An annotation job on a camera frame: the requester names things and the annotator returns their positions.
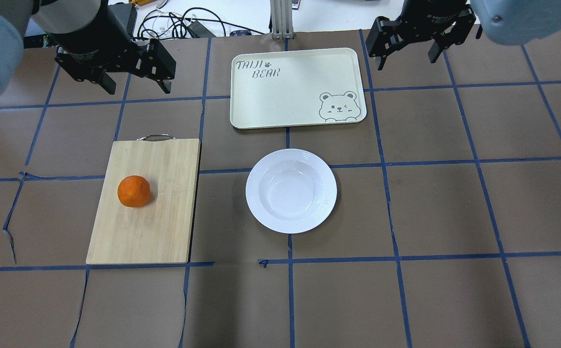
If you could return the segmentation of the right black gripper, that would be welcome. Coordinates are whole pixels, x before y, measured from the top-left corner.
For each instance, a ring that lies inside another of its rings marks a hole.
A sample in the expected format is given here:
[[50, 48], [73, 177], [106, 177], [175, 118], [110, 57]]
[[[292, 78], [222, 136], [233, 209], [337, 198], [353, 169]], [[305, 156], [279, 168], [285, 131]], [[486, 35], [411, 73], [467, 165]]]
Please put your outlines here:
[[466, 0], [405, 0], [395, 20], [375, 18], [365, 40], [367, 55], [382, 71], [387, 57], [409, 44], [433, 44], [427, 55], [431, 64], [450, 46], [464, 44], [477, 17]]

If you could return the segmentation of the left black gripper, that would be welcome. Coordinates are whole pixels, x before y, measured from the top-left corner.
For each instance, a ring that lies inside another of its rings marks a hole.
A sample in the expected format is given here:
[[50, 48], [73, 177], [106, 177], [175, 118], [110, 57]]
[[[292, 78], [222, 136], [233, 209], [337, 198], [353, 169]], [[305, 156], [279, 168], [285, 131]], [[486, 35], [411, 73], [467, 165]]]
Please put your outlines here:
[[108, 5], [75, 5], [58, 20], [65, 23], [82, 14], [82, 24], [56, 29], [54, 40], [61, 48], [55, 60], [75, 81], [89, 81], [115, 95], [116, 82], [109, 73], [132, 73], [157, 82], [171, 93], [177, 63], [157, 38], [139, 44], [126, 31]]

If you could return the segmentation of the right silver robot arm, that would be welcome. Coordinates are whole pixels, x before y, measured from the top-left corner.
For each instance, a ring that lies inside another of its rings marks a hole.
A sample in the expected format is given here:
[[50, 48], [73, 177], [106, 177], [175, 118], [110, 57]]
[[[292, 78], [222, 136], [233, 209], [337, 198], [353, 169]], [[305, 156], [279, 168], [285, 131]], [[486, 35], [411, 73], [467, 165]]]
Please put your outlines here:
[[382, 70], [391, 54], [432, 42], [427, 56], [434, 63], [449, 47], [464, 44], [476, 23], [476, 38], [523, 45], [561, 30], [561, 0], [406, 0], [395, 20], [375, 18], [365, 48]]

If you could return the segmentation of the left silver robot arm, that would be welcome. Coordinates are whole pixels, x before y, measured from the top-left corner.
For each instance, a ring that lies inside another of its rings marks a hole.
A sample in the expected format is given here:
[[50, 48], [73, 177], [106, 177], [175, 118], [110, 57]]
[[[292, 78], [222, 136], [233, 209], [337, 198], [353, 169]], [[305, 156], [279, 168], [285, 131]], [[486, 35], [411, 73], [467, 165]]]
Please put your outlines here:
[[60, 47], [55, 60], [75, 81], [114, 94], [109, 73], [151, 79], [171, 90], [177, 63], [157, 38], [138, 44], [105, 0], [0, 0], [0, 95], [22, 61], [29, 21]]

